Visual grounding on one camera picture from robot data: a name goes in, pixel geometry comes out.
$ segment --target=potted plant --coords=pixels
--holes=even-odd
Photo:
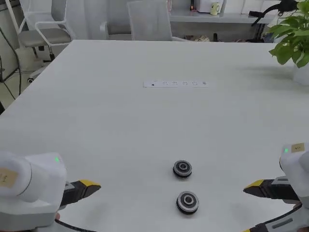
[[[299,2],[297,8],[292,16],[270,28],[274,38],[283,39],[269,52],[282,65],[292,59],[294,81],[309,85],[309,0]]]

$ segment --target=cup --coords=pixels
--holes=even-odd
[[[217,15],[220,11],[220,3],[213,2],[211,4],[211,15]]]

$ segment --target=bearing center hole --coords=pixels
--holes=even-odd
[[[188,202],[188,203],[191,203],[191,202],[192,202],[192,199],[191,199],[191,197],[186,197],[186,198],[185,198],[185,201]]]

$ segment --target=label sticker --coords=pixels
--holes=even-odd
[[[0,168],[0,187],[11,189],[18,177],[18,173],[6,168]]]
[[[305,151],[305,143],[292,145],[291,153],[295,153],[299,151]]]

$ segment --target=mesh chair back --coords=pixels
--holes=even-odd
[[[133,40],[172,41],[166,0],[139,0],[127,5]]]
[[[133,0],[108,0],[108,31],[113,34],[131,34],[127,3]]]
[[[67,0],[52,0],[52,17],[55,21],[63,21],[65,18]]]

